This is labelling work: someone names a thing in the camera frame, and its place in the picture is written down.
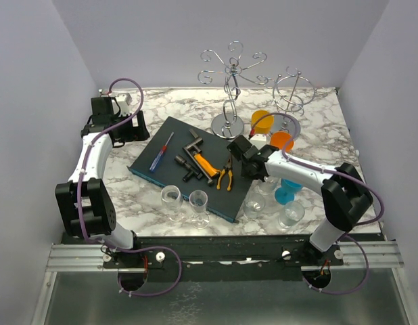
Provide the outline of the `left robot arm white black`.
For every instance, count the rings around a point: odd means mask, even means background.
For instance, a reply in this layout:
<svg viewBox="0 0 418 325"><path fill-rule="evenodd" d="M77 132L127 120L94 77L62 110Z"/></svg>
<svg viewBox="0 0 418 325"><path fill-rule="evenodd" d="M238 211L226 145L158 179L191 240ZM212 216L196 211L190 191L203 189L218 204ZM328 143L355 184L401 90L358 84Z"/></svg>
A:
<svg viewBox="0 0 418 325"><path fill-rule="evenodd" d="M92 115L80 135L83 148L74 172L66 183L55 187L55 197L66 233L88 238L110 248L120 248L119 259L127 267L142 261L142 250L134 245L135 234L117 223L116 212L103 183L108 156L114 145L149 138L142 111L131 116L129 93L91 98Z"/></svg>

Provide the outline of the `dark grey box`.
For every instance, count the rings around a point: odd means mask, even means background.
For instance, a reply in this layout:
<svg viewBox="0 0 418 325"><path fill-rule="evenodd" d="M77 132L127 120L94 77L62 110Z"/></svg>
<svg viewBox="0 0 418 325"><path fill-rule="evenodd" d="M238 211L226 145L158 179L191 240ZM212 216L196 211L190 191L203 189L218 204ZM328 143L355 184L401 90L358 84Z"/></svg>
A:
<svg viewBox="0 0 418 325"><path fill-rule="evenodd" d="M223 168L230 157L227 140L170 116L129 167L129 171L161 188L169 185L178 187L185 200L193 191L203 190L208 195L208 210L230 223L236 223L235 219L252 180L241 176L241 163L233 159L231 190L226 190L228 175L223 177L221 189L216 188L217 177L210 185L206 176L183 150L185 145L194 140L192 132L203 140L200 145L202 156L213 167Z"/></svg>

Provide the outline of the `chrome swirl wine glass rack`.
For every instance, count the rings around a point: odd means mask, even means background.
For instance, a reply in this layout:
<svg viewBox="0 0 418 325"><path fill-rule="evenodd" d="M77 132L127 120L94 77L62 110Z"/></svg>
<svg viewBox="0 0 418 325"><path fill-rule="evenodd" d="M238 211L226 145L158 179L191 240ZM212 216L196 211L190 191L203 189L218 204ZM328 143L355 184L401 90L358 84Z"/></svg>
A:
<svg viewBox="0 0 418 325"><path fill-rule="evenodd" d="M216 58L222 65L222 70L202 70L198 73L198 81L203 85L212 83L212 76L214 74L221 74L225 78L223 91L227 99L223 102L222 112L216 115L211 122L211 132L222 139L232 140L238 135L243 134L244 122L239 117L237 112L237 100L241 94L239 87L239 79L245 80L253 85L264 88L271 88L274 80L264 75L258 75L255 79L249 79L244 76L244 72L248 71L267 60L267 55L263 52L256 52L252 59L255 63L249 66L242 66L240 64L243 53L243 44L240 41L232 41L228 45L228 50L231 56L228 61L224 61L214 50L205 49L200 54L200 59L204 62L210 62L212 58Z"/></svg>

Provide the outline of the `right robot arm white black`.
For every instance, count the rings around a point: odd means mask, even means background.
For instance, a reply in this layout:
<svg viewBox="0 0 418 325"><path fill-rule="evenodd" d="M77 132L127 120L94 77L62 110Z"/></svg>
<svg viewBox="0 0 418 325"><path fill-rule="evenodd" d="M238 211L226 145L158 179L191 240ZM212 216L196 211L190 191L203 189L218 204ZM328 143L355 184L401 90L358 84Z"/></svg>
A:
<svg viewBox="0 0 418 325"><path fill-rule="evenodd" d="M227 149L241 163L242 176L259 180L265 177L286 179L321 196L325 219L310 235L309 244L303 250L305 260L311 265L326 260L329 248L359 224L373 203L369 188L349 163L325 167L296 158L275 146L258 149L242 135Z"/></svg>

